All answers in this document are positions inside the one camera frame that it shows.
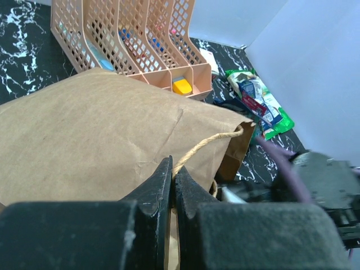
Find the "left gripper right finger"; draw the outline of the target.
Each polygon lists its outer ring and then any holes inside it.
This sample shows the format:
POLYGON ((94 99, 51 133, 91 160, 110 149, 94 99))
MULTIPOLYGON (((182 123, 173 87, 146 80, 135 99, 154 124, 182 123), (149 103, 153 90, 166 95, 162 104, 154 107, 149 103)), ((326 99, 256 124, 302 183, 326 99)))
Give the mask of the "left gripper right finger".
POLYGON ((218 201, 174 177, 181 269, 351 269, 330 217, 303 203, 218 201))

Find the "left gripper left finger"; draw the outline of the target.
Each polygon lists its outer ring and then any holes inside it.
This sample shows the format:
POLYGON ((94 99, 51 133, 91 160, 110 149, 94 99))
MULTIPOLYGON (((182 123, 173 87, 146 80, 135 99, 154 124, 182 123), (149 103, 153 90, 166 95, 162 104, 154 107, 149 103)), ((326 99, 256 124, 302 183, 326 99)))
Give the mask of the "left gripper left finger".
POLYGON ((118 201, 17 202, 1 213, 2 269, 165 269, 173 159, 118 201))

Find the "brown paper bag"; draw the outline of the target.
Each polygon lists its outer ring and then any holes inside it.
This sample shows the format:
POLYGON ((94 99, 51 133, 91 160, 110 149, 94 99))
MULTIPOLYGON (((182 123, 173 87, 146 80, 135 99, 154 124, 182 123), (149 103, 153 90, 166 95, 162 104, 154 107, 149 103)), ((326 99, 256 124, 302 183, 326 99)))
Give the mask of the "brown paper bag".
POLYGON ((94 68, 1 105, 1 207, 39 201, 118 201, 167 157, 205 138, 185 169, 208 190, 234 176, 254 132, 236 112, 94 68))

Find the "red snack pack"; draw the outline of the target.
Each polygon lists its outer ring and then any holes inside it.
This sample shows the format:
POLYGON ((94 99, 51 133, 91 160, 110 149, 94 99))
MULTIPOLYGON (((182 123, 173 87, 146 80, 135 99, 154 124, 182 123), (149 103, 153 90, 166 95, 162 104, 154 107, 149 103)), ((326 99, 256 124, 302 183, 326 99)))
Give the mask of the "red snack pack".
POLYGON ((269 118, 268 108, 258 103, 254 98, 248 95, 245 91, 241 92, 241 102, 248 108, 255 116, 261 118, 270 127, 272 126, 272 120, 269 118))

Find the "blue snack pouch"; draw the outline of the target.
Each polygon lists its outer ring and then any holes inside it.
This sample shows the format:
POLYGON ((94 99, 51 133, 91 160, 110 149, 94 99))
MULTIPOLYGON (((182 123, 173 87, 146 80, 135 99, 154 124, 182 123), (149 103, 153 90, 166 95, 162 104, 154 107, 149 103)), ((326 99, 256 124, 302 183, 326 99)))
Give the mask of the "blue snack pouch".
POLYGON ((268 108, 268 115, 269 118, 272 120, 272 126, 274 127, 278 122, 282 120, 281 114, 274 109, 269 103, 267 103, 263 96, 263 87, 259 80, 257 79, 249 79, 249 80, 242 80, 241 82, 237 83, 240 95, 242 91, 245 91, 248 95, 254 98, 258 103, 266 106, 268 108))

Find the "green Chuba chips bag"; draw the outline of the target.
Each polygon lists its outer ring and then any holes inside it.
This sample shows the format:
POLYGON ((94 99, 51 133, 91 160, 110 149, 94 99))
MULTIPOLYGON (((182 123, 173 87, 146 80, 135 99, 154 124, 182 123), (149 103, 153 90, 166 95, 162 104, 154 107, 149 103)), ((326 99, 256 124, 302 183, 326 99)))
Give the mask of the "green Chuba chips bag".
POLYGON ((270 140, 295 126, 254 69, 227 70, 227 81, 235 93, 235 104, 252 113, 261 123, 262 136, 270 140))

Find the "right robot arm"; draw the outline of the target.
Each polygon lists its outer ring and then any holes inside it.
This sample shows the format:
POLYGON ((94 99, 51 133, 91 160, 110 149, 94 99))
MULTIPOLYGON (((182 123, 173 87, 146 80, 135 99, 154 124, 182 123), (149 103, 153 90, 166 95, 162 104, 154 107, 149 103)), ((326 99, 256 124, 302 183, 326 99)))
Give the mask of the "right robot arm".
MULTIPOLYGON (((306 151, 289 158, 291 170, 303 181, 312 201, 334 221, 346 249, 359 247, 359 168, 347 161, 306 151)), ((296 198, 278 173, 271 184, 246 182, 222 186, 220 200, 232 203, 295 202, 296 198)))

